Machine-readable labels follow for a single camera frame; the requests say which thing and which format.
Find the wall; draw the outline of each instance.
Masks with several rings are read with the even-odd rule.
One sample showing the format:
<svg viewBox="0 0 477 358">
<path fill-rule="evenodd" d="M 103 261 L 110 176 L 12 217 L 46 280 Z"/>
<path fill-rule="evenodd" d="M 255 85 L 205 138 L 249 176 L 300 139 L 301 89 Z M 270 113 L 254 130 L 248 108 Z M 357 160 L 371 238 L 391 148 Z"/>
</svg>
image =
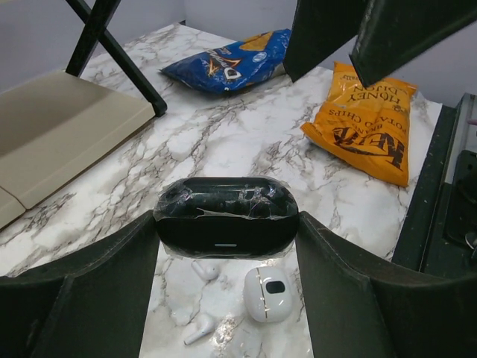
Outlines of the wall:
<svg viewBox="0 0 477 358">
<path fill-rule="evenodd" d="M 240 40 L 291 28 L 297 0 L 184 0 L 188 26 Z"/>
<path fill-rule="evenodd" d="M 187 25 L 233 40 L 290 28 L 297 4 L 297 0 L 185 2 Z M 349 63 L 353 43 L 344 45 L 321 65 L 332 69 L 334 60 Z M 477 23 L 436 45 L 393 76 L 417 84 L 425 97 L 449 106 L 455 106 L 465 92 L 477 94 Z"/>
<path fill-rule="evenodd" d="M 123 0 L 108 29 L 126 43 L 184 19 L 182 0 Z M 64 0 L 0 5 L 0 92 L 66 67 L 82 28 Z"/>
</svg>

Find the marble surface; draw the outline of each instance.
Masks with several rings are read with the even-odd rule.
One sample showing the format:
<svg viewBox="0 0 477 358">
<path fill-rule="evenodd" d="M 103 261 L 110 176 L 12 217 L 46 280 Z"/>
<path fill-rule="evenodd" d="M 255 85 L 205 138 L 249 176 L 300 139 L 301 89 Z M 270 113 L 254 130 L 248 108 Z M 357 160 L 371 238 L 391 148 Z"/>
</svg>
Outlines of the marble surface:
<svg viewBox="0 0 477 358">
<path fill-rule="evenodd" d="M 410 130 L 410 185 L 399 188 L 350 168 L 311 144 L 300 126 L 326 97 L 332 72 L 316 68 L 295 84 L 279 76 L 241 95 L 204 95 L 158 73 L 190 54 L 230 43 L 172 25 L 125 46 L 168 103 L 154 120 L 98 165 L 0 232 L 0 274 L 15 276 L 115 232 L 154 206 L 167 184 L 188 176 L 268 175 L 289 183 L 301 210 L 351 242 L 391 258 L 440 112 L 416 95 Z M 107 54 L 83 78 L 141 97 Z M 141 357 L 312 357 L 297 258 L 219 260 L 217 280 L 203 282 L 191 260 L 160 249 Z M 246 314 L 242 288 L 261 265 L 286 270 L 294 311 L 281 324 Z M 198 313 L 216 318 L 215 334 L 184 346 Z"/>
</svg>

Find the beige panel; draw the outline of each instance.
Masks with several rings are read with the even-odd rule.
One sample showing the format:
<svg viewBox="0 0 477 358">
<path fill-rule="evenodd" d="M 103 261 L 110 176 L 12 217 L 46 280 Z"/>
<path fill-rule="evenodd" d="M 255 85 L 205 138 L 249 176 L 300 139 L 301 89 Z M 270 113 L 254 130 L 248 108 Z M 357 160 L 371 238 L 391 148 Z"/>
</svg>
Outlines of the beige panel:
<svg viewBox="0 0 477 358">
<path fill-rule="evenodd" d="M 151 104 L 56 72 L 0 95 L 0 187 L 28 209 L 154 117 Z"/>
<path fill-rule="evenodd" d="M 0 229 L 25 212 L 25 208 L 0 188 Z"/>
</svg>

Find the white earbud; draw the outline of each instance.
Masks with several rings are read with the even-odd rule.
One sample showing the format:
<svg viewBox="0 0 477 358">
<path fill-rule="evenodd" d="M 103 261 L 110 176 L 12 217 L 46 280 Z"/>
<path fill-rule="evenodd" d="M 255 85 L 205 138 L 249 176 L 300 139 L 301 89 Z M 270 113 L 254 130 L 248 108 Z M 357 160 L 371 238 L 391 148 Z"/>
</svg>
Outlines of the white earbud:
<svg viewBox="0 0 477 358">
<path fill-rule="evenodd" d="M 207 266 L 201 266 L 197 261 L 192 262 L 192 268 L 195 272 L 205 281 L 215 280 L 218 276 L 218 267 L 213 264 Z"/>
<path fill-rule="evenodd" d="M 191 345 L 198 339 L 208 335 L 213 330 L 215 330 L 214 318 L 210 315 L 207 315 L 206 313 L 201 314 L 198 316 L 197 326 L 197 332 L 191 334 L 189 337 L 184 339 L 184 345 Z"/>
</svg>

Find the snack bag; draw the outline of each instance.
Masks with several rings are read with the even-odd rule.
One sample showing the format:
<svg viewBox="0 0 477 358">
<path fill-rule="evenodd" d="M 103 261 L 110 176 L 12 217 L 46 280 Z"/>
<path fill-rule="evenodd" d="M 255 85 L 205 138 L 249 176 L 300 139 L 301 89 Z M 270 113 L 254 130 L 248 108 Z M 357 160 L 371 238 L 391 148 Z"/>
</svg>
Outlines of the snack bag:
<svg viewBox="0 0 477 358">
<path fill-rule="evenodd" d="M 412 84 L 393 79 L 364 88 L 351 65 L 335 63 L 328 98 L 305 135 L 375 178 L 408 185 Z"/>
<path fill-rule="evenodd" d="M 187 57 L 161 71 L 197 90 L 239 90 L 272 76 L 285 58 L 290 33 L 285 29 L 256 35 Z"/>
</svg>

